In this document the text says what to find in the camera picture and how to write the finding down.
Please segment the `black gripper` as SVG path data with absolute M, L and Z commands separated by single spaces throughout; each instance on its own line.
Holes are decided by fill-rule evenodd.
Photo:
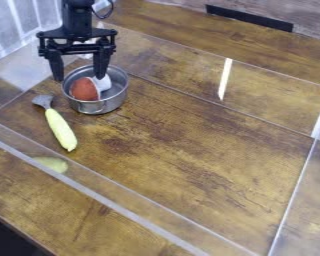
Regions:
M 92 26 L 92 15 L 96 14 L 92 6 L 63 6 L 63 25 L 50 31 L 37 33 L 40 40 L 39 55 L 48 59 L 54 78 L 64 80 L 63 55 L 91 53 L 94 55 L 95 76 L 102 80 L 106 76 L 111 55 L 116 51 L 115 29 L 99 29 Z M 96 43 L 84 43 L 91 38 L 98 38 Z

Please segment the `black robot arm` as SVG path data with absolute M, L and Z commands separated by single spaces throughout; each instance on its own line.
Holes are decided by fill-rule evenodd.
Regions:
M 41 31 L 39 38 L 39 56 L 50 61 L 56 81 L 64 80 L 63 55 L 92 54 L 94 74 L 102 80 L 107 74 L 111 56 L 116 52 L 115 29 L 92 26 L 92 16 L 107 19 L 115 9 L 112 0 L 110 11 L 100 16 L 95 9 L 95 0 L 62 0 L 63 25 L 54 30 Z

